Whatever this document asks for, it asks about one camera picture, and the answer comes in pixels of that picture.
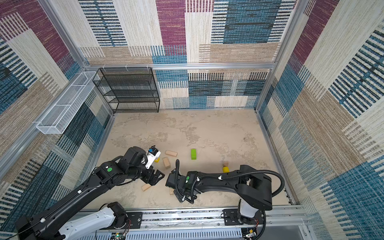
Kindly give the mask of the green wood block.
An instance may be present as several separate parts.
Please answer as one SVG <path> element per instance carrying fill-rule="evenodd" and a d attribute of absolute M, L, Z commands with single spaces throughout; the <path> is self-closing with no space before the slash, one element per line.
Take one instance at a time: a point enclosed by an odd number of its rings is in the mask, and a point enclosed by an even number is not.
<path fill-rule="evenodd" d="M 197 150 L 191 149 L 191 160 L 196 160 L 196 159 L 197 159 Z"/>

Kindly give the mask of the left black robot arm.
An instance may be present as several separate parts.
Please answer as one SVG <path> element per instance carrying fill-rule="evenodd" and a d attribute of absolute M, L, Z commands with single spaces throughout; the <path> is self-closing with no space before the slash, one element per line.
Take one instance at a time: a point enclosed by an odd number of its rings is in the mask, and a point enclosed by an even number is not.
<path fill-rule="evenodd" d="M 123 186 L 128 179 L 154 186 L 164 177 L 161 171 L 154 170 L 146 151 L 131 147 L 124 156 L 95 168 L 82 184 L 51 207 L 32 217 L 20 217 L 15 224 L 17 237 L 20 240 L 52 240 L 61 235 L 60 228 L 74 215 L 115 186 Z"/>

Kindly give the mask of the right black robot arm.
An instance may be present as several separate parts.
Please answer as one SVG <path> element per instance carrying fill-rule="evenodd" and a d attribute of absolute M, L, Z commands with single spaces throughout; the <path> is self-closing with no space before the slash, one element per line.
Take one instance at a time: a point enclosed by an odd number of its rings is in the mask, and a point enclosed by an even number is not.
<path fill-rule="evenodd" d="M 270 170 L 256 170 L 248 165 L 241 165 L 239 170 L 228 173 L 207 174 L 190 171 L 186 176 L 178 169 L 173 170 L 166 181 L 166 187 L 174 190 L 179 202 L 193 204 L 198 194 L 205 192 L 229 192 L 240 196 L 238 211 L 228 218 L 239 224 L 253 224 L 256 217 L 273 209 L 272 198 L 284 188 L 284 180 L 277 190 L 272 191 L 272 179 L 269 175 L 281 178 Z"/>

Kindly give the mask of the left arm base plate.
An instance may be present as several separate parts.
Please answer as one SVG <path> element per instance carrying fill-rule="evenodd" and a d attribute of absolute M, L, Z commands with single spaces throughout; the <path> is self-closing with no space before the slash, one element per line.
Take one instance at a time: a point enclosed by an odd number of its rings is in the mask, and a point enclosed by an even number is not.
<path fill-rule="evenodd" d="M 143 212 L 128 212 L 124 217 L 118 217 L 117 221 L 101 230 L 125 230 L 139 229 L 143 220 Z"/>

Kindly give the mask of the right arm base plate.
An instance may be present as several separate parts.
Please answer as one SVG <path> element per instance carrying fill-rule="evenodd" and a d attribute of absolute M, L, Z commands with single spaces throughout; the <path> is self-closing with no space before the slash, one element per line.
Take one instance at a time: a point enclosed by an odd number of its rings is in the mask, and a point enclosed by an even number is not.
<path fill-rule="evenodd" d="M 229 208 L 223 210 L 221 218 L 224 219 L 226 226 L 264 224 L 263 216 L 260 211 L 257 211 L 253 217 L 245 217 L 240 214 L 238 209 Z"/>

